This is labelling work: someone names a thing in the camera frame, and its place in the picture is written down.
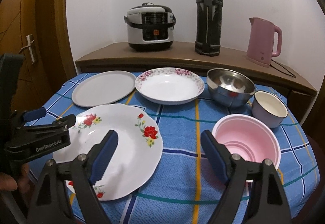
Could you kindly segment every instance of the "rice cooker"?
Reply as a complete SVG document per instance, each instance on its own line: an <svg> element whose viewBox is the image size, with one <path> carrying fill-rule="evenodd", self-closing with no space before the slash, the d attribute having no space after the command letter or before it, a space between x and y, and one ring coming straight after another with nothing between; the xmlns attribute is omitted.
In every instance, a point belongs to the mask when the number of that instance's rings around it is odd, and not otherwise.
<svg viewBox="0 0 325 224"><path fill-rule="evenodd" d="M124 21L129 45L137 51L168 49L174 41L176 18L169 7L143 3L130 9Z"/></svg>

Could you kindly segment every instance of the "plate with red roses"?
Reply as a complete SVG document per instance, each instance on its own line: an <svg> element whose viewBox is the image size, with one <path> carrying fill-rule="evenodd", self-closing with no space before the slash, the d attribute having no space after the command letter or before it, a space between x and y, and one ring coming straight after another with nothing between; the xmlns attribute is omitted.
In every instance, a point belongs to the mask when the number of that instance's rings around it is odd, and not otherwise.
<svg viewBox="0 0 325 224"><path fill-rule="evenodd" d="M99 200L124 197L146 183L163 152L163 140L157 123L142 109L124 104L96 106L76 116L69 129L71 145L53 153L57 163L72 161L100 143L109 130L118 133L113 157L94 190ZM67 181L74 192L74 184Z"/></svg>

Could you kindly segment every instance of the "blue checkered tablecloth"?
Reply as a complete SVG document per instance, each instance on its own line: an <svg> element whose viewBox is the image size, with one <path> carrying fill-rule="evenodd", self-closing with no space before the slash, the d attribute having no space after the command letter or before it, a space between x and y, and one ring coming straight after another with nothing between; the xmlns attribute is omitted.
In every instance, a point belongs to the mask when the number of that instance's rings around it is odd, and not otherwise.
<svg viewBox="0 0 325 224"><path fill-rule="evenodd" d="M80 74L67 81L44 105L47 115L27 125L52 123L59 117L85 111L85 108L73 104L71 95L79 83L93 75ZM287 99L272 88L260 85L257 88L274 93L287 103ZM164 141L164 149L161 161L147 183L124 198L102 202L112 223L206 224L225 187L213 174L200 147L199 135L206 129L212 130L214 124L228 114L251 115L250 102L238 109L227 109L211 100L207 87L197 100L180 106L155 104L144 99L138 92L119 102L137 106L155 119ZM273 132L281 148L278 174L294 217L317 187L320 175L308 139L291 112ZM30 162L30 177L33 181L36 181L46 160L50 158L52 154ZM233 223L241 223L250 190L251 184L246 184ZM75 216L83 221L74 194L68 192Z"/></svg>

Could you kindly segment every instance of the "human hand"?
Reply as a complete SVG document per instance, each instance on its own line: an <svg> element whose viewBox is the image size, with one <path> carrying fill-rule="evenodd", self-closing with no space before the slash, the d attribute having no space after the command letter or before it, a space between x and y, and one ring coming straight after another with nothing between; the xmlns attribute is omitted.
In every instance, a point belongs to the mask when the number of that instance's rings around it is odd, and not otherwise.
<svg viewBox="0 0 325 224"><path fill-rule="evenodd" d="M28 178L29 166L28 163L22 165L22 176L18 179L18 183L10 176L0 172L0 190L1 191L13 191L17 188L21 193L28 192L29 178Z"/></svg>

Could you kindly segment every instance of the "kettle base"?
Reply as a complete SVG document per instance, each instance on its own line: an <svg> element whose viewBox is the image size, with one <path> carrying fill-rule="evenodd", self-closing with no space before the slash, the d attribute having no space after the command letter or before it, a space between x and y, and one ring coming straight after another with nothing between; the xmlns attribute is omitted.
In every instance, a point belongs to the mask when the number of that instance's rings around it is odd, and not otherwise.
<svg viewBox="0 0 325 224"><path fill-rule="evenodd" d="M270 67L270 64L264 64L264 63L262 63L262 62L260 62L260 61L257 61L257 60L255 60L255 59L253 59L253 58L250 58L248 55L246 55L246 58L247 58L248 60L250 60L251 62L253 62L253 63L255 63L255 64L258 64L258 65L260 65L260 66Z"/></svg>
<svg viewBox="0 0 325 224"><path fill-rule="evenodd" d="M167 43L129 43L129 46L137 52L155 52L167 50L173 44L173 41Z"/></svg>

